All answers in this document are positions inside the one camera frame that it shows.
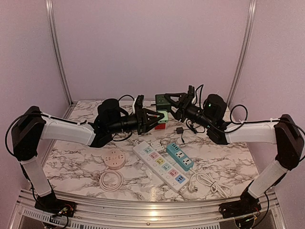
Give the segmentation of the red cube socket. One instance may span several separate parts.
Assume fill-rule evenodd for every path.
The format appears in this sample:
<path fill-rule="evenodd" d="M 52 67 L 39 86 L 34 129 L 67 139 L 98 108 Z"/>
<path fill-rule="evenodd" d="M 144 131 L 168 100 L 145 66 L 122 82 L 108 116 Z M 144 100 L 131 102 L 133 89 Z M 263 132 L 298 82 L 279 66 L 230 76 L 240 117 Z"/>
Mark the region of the red cube socket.
<path fill-rule="evenodd" d="M 161 124 L 158 124 L 154 129 L 155 130 L 162 130 L 162 129 L 165 129 L 166 128 L 166 123 L 161 123 Z"/>

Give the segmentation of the light green plug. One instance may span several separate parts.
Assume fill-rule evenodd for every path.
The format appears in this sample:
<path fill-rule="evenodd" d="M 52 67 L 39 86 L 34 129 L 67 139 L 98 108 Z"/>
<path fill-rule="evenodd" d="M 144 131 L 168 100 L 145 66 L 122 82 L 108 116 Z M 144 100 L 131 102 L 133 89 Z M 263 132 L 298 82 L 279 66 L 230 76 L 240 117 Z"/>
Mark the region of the light green plug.
<path fill-rule="evenodd" d="M 164 115 L 164 117 L 158 121 L 159 124 L 165 124 L 165 123 L 167 123 L 169 121 L 168 111 L 166 111 L 166 110 L 157 110 L 157 112 L 159 112 L 159 113 Z"/>

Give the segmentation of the dark green cube plug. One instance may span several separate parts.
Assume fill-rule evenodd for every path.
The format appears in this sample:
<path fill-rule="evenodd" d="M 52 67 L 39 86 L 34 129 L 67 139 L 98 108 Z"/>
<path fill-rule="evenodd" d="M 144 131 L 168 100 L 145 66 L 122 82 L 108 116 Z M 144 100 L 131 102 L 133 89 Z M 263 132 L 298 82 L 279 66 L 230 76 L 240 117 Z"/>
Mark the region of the dark green cube plug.
<path fill-rule="evenodd" d="M 155 106 L 157 111 L 170 112 L 171 104 L 165 99 L 164 94 L 156 94 L 155 100 L 151 102 L 152 106 Z"/>

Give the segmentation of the black power adapter with cable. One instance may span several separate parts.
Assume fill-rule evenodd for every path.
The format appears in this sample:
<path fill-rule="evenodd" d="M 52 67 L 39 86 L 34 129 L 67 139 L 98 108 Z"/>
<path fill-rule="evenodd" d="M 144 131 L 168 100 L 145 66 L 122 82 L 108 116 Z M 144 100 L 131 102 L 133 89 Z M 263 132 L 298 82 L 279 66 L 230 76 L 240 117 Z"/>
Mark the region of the black power adapter with cable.
<path fill-rule="evenodd" d="M 185 124 L 186 124 L 186 128 L 177 127 L 176 130 L 175 130 L 177 134 L 180 134 L 180 135 L 181 135 L 181 141 L 182 141 L 182 143 L 185 143 L 185 141 L 184 141 L 184 139 L 183 139 L 183 133 L 184 133 L 184 131 L 189 130 L 189 131 L 192 131 L 194 134 L 197 134 L 197 133 L 198 133 L 196 127 L 194 127 L 194 124 L 193 124 L 193 122 L 192 122 L 191 120 L 187 120 Z"/>

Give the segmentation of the white plug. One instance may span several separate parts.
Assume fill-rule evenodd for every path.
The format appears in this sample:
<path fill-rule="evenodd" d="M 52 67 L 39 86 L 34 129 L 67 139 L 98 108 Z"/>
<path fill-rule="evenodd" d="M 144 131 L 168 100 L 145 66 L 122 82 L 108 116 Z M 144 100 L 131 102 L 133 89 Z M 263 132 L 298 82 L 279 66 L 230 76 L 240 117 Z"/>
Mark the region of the white plug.
<path fill-rule="evenodd" d="M 162 152 L 165 150 L 163 144 L 161 143 L 161 141 L 154 141 L 154 142 L 151 142 L 151 147 L 157 151 L 157 152 Z"/>

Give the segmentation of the teal power strip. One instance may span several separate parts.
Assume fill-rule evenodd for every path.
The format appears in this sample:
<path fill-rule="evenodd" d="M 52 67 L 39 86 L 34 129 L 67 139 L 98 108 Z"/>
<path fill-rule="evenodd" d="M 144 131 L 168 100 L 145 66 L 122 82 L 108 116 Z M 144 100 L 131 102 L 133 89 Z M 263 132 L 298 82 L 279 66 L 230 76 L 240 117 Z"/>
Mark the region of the teal power strip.
<path fill-rule="evenodd" d="M 194 162 L 175 143 L 168 144 L 166 152 L 184 171 L 189 171 L 193 167 Z"/>

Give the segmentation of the pink round power strip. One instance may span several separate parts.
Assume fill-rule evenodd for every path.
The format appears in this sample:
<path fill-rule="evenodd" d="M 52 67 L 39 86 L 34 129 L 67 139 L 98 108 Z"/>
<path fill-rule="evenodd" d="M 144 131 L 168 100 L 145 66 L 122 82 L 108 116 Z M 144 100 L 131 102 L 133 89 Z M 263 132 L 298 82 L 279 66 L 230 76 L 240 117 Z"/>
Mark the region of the pink round power strip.
<path fill-rule="evenodd" d="M 101 157 L 105 165 L 111 170 L 119 170 L 124 167 L 126 163 L 124 152 L 117 149 L 104 152 Z"/>

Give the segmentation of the white multicolour power strip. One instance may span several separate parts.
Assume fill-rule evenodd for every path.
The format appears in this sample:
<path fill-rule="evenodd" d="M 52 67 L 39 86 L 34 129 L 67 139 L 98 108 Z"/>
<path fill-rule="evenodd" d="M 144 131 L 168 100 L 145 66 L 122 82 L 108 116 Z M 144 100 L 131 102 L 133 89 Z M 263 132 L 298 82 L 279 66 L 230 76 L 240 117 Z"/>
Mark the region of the white multicolour power strip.
<path fill-rule="evenodd" d="M 189 178 L 160 155 L 151 145 L 143 141 L 133 147 L 138 158 L 173 191 L 183 190 Z"/>

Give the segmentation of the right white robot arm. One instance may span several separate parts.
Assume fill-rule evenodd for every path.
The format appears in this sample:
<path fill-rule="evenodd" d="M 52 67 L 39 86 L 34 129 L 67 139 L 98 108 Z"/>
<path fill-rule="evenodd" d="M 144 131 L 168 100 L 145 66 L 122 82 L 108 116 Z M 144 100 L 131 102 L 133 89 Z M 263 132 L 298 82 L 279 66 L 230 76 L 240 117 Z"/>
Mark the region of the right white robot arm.
<path fill-rule="evenodd" d="M 176 108 L 172 116 L 183 122 L 189 119 L 207 131 L 207 136 L 218 145 L 231 143 L 270 143 L 277 146 L 274 161 L 248 186 L 242 199 L 236 203 L 236 210 L 245 214 L 254 207 L 258 199 L 270 187 L 279 183 L 288 171 L 296 168 L 304 159 L 304 131 L 294 123 L 290 115 L 278 119 L 243 121 L 236 123 L 223 120 L 226 102 L 217 94 L 210 94 L 203 103 L 192 103 L 194 92 L 165 94 L 165 99 Z"/>

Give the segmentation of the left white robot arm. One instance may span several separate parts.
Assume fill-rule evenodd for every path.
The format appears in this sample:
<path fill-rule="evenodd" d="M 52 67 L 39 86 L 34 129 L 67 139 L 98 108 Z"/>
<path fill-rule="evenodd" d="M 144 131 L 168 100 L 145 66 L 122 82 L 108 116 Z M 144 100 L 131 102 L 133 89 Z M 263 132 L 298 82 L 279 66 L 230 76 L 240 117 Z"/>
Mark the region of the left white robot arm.
<path fill-rule="evenodd" d="M 118 105 L 99 105 L 94 122 L 77 123 L 45 114 L 39 107 L 32 106 L 8 127 L 5 136 L 11 136 L 13 149 L 7 151 L 23 167 L 36 193 L 42 198 L 41 204 L 49 212 L 57 212 L 60 201 L 52 195 L 52 187 L 37 161 L 37 147 L 42 139 L 102 148 L 113 140 L 115 133 L 135 130 L 141 135 L 155 128 L 163 118 L 164 114 L 147 108 L 135 107 L 129 114 Z"/>

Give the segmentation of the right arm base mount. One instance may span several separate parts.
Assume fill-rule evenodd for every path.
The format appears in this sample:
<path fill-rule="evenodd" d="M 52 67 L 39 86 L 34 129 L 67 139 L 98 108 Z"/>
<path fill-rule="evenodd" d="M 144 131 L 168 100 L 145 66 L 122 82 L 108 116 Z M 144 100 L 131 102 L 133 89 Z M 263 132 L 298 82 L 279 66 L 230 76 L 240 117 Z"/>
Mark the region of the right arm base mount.
<path fill-rule="evenodd" d="M 259 203 L 259 199 L 255 199 L 252 196 L 219 205 L 219 212 L 224 219 L 254 213 L 261 209 L 262 207 Z"/>

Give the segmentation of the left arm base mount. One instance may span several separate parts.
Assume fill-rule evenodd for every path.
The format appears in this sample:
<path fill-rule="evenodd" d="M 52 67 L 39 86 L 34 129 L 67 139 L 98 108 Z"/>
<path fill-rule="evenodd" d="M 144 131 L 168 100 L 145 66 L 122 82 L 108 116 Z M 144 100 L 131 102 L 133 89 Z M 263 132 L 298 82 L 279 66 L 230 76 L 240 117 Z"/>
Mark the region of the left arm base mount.
<path fill-rule="evenodd" d="M 52 213 L 53 215 L 67 215 L 73 217 L 76 203 L 73 201 L 63 200 L 56 198 L 55 195 L 47 195 L 44 197 L 37 197 L 35 208 Z"/>

